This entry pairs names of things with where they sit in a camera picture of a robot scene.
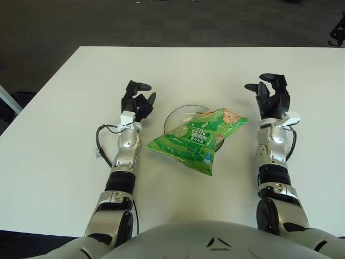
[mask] plastic bag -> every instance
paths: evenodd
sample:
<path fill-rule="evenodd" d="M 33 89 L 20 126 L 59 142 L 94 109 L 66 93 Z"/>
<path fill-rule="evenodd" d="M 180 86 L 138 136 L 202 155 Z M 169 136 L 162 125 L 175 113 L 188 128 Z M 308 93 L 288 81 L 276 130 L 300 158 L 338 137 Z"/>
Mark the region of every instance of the plastic bag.
<path fill-rule="evenodd" d="M 147 148 L 171 156 L 201 173 L 212 175 L 216 144 L 246 124 L 228 109 L 206 112 L 151 141 Z"/>

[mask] black joint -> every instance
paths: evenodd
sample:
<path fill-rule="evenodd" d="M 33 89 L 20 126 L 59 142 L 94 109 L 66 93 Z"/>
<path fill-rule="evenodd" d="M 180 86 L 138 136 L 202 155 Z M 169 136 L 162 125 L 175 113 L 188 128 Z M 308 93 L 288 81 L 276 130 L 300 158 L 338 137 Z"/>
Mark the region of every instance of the black joint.
<path fill-rule="evenodd" d="M 261 189 L 259 191 L 259 196 L 262 199 L 269 197 L 272 199 L 276 199 L 276 200 L 280 200 L 280 201 L 286 201 L 286 202 L 300 206 L 299 201 L 295 197 L 288 196 L 286 194 L 276 193 L 276 192 L 274 192 L 274 189 L 272 186 L 267 186 L 266 188 Z"/>
<path fill-rule="evenodd" d="M 278 182 L 291 185 L 290 176 L 284 166 L 263 165 L 259 167 L 260 183 Z"/>
<path fill-rule="evenodd" d="M 116 171 L 112 172 L 106 184 L 105 191 L 118 190 L 133 194 L 135 185 L 135 175 L 130 172 Z"/>
<path fill-rule="evenodd" d="M 133 215 L 130 212 L 125 212 L 122 216 L 118 237 L 116 239 L 115 247 L 118 247 L 132 238 L 133 231 Z"/>
<path fill-rule="evenodd" d="M 113 239 L 111 236 L 101 233 L 94 233 L 91 234 L 89 237 L 92 237 L 93 239 L 96 239 L 98 242 L 104 243 L 106 245 L 110 245 Z"/>
<path fill-rule="evenodd" d="M 278 211 L 270 198 L 259 201 L 257 206 L 257 224 L 258 229 L 279 235 Z"/>
<path fill-rule="evenodd" d="M 99 206 L 96 209 L 96 212 L 100 210 L 131 210 L 132 205 L 132 201 L 128 197 L 124 197 L 121 203 L 104 202 L 99 204 Z"/>
<path fill-rule="evenodd" d="M 305 231 L 307 230 L 307 228 L 301 226 L 301 225 L 298 225 L 298 224 L 295 224 L 295 223 L 291 223 L 291 222 L 286 222 L 283 224 L 284 228 L 286 231 L 288 232 L 296 232 L 296 231 Z"/>
<path fill-rule="evenodd" d="M 320 251 L 320 249 L 327 244 L 328 242 L 326 240 L 321 241 L 320 243 L 318 243 L 318 245 L 314 248 L 315 251 Z"/>

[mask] clear glass bowl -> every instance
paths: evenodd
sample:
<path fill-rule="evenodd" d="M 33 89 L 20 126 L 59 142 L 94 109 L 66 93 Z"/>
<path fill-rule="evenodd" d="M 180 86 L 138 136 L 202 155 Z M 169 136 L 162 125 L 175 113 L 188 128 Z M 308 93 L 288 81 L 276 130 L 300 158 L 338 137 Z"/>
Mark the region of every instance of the clear glass bowl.
<path fill-rule="evenodd" d="M 185 105 L 177 108 L 172 111 L 165 120 L 164 133 L 190 122 L 195 115 L 205 113 L 208 110 L 208 108 L 201 105 Z M 223 143 L 224 139 L 216 144 L 216 151 L 220 149 Z"/>

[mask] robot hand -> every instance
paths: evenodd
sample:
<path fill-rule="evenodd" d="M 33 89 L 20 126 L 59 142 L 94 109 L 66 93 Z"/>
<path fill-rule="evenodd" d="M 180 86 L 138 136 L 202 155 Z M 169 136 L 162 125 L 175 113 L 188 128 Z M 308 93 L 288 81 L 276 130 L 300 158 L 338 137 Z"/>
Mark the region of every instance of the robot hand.
<path fill-rule="evenodd" d="M 292 125 L 300 121 L 298 114 L 289 112 L 290 96 L 284 75 L 262 74 L 260 78 L 272 84 L 270 96 L 266 85 L 247 84 L 245 88 L 257 94 L 260 110 L 258 148 L 258 185 L 261 200 L 257 206 L 258 229 L 282 236 L 330 258 L 344 258 L 344 242 L 329 233 L 309 227 L 307 216 L 292 187 L 286 162 L 296 143 Z M 293 142 L 287 147 L 287 131 L 293 132 Z"/>

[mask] white table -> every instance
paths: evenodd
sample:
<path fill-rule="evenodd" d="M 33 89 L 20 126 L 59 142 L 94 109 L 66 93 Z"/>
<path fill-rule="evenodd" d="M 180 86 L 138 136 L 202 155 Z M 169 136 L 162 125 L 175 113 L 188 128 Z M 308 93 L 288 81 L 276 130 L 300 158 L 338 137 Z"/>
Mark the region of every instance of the white table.
<path fill-rule="evenodd" d="M 290 110 L 302 117 L 288 165 L 310 226 L 344 235 L 345 50 L 315 48 L 79 48 L 0 137 L 0 229 L 84 234 L 109 174 L 95 157 L 95 131 L 119 122 L 131 79 L 157 92 L 142 123 L 144 145 L 181 105 L 227 107 L 250 118 L 217 152 L 213 177 L 140 151 L 134 197 L 141 231 L 204 219 L 256 227 L 259 111 L 243 86 L 265 72 L 285 74 Z M 111 158 L 117 138 L 100 135 Z"/>

